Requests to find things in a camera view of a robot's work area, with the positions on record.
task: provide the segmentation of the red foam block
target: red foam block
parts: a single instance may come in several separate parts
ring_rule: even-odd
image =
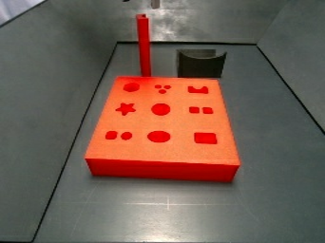
[[[85,160],[94,176],[229,182],[239,158],[217,81],[116,78]]]

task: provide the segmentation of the gray wall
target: gray wall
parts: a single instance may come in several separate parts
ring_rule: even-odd
[[[49,1],[0,29],[0,240],[33,238],[109,60],[109,27],[88,21]]]
[[[287,0],[49,0],[0,28],[0,240],[29,241],[114,41],[255,44]]]
[[[325,129],[325,1],[291,0],[258,46]]]

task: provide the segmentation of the shape cutout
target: shape cutout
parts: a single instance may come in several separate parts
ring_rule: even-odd
[[[138,84],[137,83],[124,84],[122,90],[125,90],[126,92],[136,92],[138,90]]]
[[[203,86],[201,88],[187,87],[187,92],[193,94],[208,94],[208,88]]]
[[[199,113],[199,107],[196,107],[196,106],[191,106],[191,107],[188,108],[188,113],[197,114],[197,113]]]
[[[209,107],[203,107],[203,114],[212,114],[212,109]]]
[[[108,131],[105,135],[106,140],[114,140],[116,139],[116,131]]]
[[[129,140],[132,138],[132,133],[129,132],[124,132],[121,135],[120,135],[120,138],[122,140]]]
[[[159,93],[160,93],[160,94],[164,94],[164,93],[167,92],[167,89],[171,88],[171,85],[164,85],[164,86],[161,86],[160,84],[156,84],[156,85],[155,85],[155,88],[159,89]]]
[[[215,133],[193,133],[193,140],[196,143],[216,144]]]
[[[151,111],[155,115],[164,116],[169,112],[169,106],[165,103],[156,103],[152,106]]]
[[[134,112],[133,103],[120,103],[120,106],[114,109],[114,111],[120,111],[121,116],[125,116],[128,112]]]
[[[167,142],[169,140],[169,134],[163,131],[153,131],[147,135],[147,138],[152,142]]]

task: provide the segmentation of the circular hole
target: circular hole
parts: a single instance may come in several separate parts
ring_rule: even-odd
[[[152,142],[167,142],[169,140],[169,134],[163,131],[153,131],[147,135],[147,139]]]
[[[129,132],[124,132],[121,135],[120,135],[120,138],[122,140],[129,140],[132,138],[132,133]]]
[[[169,112],[169,106],[165,103],[156,103],[151,107],[151,111],[157,116],[164,116]]]
[[[124,89],[126,92],[134,92],[134,91],[138,90],[138,84],[137,84],[137,83],[128,83],[128,84],[124,84],[122,89]]]
[[[105,139],[114,140],[114,138],[116,138],[116,132],[114,131],[106,132]]]

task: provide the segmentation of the red vertical pole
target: red vertical pole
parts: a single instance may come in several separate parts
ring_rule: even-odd
[[[145,14],[137,14],[137,53],[140,75],[151,76],[151,60],[149,60],[149,34],[148,34],[148,18]]]

